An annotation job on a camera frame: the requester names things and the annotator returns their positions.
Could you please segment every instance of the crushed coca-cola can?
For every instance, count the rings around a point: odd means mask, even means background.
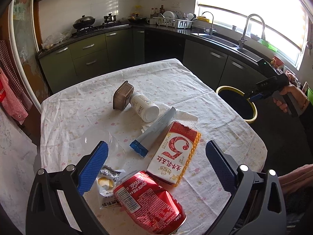
[[[124,177],[113,192],[134,222],[150,233],[173,234],[186,220],[183,207],[145,171]]]

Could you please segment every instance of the white plastic bottle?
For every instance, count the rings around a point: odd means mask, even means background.
[[[129,98],[129,103],[146,123],[152,122],[159,115],[159,107],[140,93],[133,93]]]

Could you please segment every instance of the red checkered towel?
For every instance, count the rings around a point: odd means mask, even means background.
[[[30,110],[32,107],[32,101],[24,93],[23,87],[18,80],[13,65],[11,63],[9,54],[7,52],[7,46],[4,40],[0,40],[0,67],[9,80],[9,86],[12,89],[16,97],[21,101],[26,110]]]
[[[17,120],[20,124],[23,124],[25,118],[28,116],[27,111],[22,105],[21,101],[13,93],[9,86],[9,80],[0,68],[0,102],[6,112]]]

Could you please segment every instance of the green plastic basket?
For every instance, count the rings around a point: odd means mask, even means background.
[[[313,92],[310,88],[308,88],[308,99],[310,103],[313,103]]]

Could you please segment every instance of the stainless steel faucet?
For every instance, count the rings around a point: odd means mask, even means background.
[[[241,39],[238,41],[240,48],[244,47],[244,43],[247,40],[247,39],[245,39],[245,37],[246,37],[247,28],[248,28],[248,23],[249,23],[250,18],[252,18],[253,16],[258,17],[262,21],[262,37],[261,37],[261,39],[265,40],[265,32],[264,32],[264,30],[265,30],[265,23],[264,23],[264,20],[258,14],[251,14],[251,15],[247,16],[247,21],[246,21],[246,26],[245,26],[244,32],[242,34]]]
[[[210,14],[212,15],[212,24],[211,24],[211,28],[210,28],[210,31],[209,31],[209,35],[212,36],[212,34],[213,34],[213,21],[214,21],[214,16],[213,16],[213,14],[212,14],[211,12],[209,12],[209,11],[205,11],[205,12],[203,12],[201,15],[203,15],[203,14],[206,13],[206,12],[208,12],[208,13],[210,13]]]

